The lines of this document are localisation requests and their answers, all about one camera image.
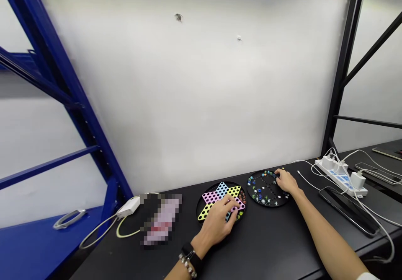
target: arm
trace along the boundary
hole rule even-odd
[[[201,231],[193,238],[191,245],[195,253],[202,260],[209,249],[221,242],[232,230],[236,221],[237,209],[233,211],[226,222],[226,214],[233,208],[240,208],[234,197],[226,194],[220,201],[216,202],[209,210]],[[165,280],[190,280],[191,276],[184,264],[179,260]]]
[[[333,280],[356,280],[361,274],[369,272],[349,244],[299,189],[294,177],[281,169],[275,173],[280,174],[280,178],[277,179],[279,187],[290,193],[296,201],[330,277]]]

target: round black board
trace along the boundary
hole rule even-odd
[[[239,184],[236,184],[235,182],[232,182],[232,181],[224,181],[224,183],[229,188],[240,186]],[[217,183],[217,184],[209,187],[202,194],[216,191],[216,189],[218,188],[219,185],[220,185],[220,183]],[[203,211],[203,209],[205,208],[205,205],[206,205],[204,199],[202,198],[202,194],[200,196],[200,199],[198,200],[197,207],[196,207],[196,219],[197,219],[197,221],[198,221],[198,223],[200,225],[202,225],[204,223],[204,221],[205,221],[205,219],[204,220],[198,220],[198,216],[201,214],[201,212]],[[243,219],[244,213],[245,213],[246,208],[247,208],[246,192],[245,192],[245,190],[243,188],[240,188],[240,191],[239,191],[239,194],[238,194],[237,197],[243,202],[243,204],[245,205],[245,208],[243,210],[239,210],[237,212],[236,222],[234,224],[238,223],[240,220]]]
[[[280,207],[286,204],[289,193],[279,188],[276,175],[272,170],[261,170],[247,178],[247,191],[251,199],[264,207]]]

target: hand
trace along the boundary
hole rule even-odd
[[[286,172],[283,169],[277,169],[275,171],[275,174],[279,174],[279,177],[276,179],[276,182],[283,191],[290,193],[292,196],[294,193],[300,191],[296,180],[290,174],[290,172]]]
[[[236,208],[226,222],[226,214],[230,212],[233,207]],[[233,196],[226,194],[209,210],[201,231],[191,242],[198,257],[202,259],[213,245],[221,242],[230,234],[236,221],[237,208],[240,208],[240,204],[236,202]]]

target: power strip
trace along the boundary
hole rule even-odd
[[[349,178],[346,174],[339,175],[335,173],[334,169],[327,170],[322,166],[322,160],[315,160],[316,166],[321,169],[326,175],[328,175],[333,181],[335,181],[343,191],[347,190],[347,194],[355,197],[355,192],[353,191],[353,187],[349,182]],[[363,198],[363,196],[366,196],[368,191],[366,188],[361,188],[361,189],[355,189],[356,195],[359,198]]]

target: blue metal shelf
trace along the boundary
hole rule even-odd
[[[86,154],[108,185],[103,207],[67,229],[52,228],[59,216],[0,229],[0,278],[44,279],[133,194],[41,0],[8,1],[33,50],[9,53],[0,47],[0,70],[14,72],[62,103],[86,148],[0,179],[0,189]]]
[[[52,228],[61,217],[51,217],[0,229],[0,278],[44,280],[101,221],[102,207],[88,213],[70,227]]]

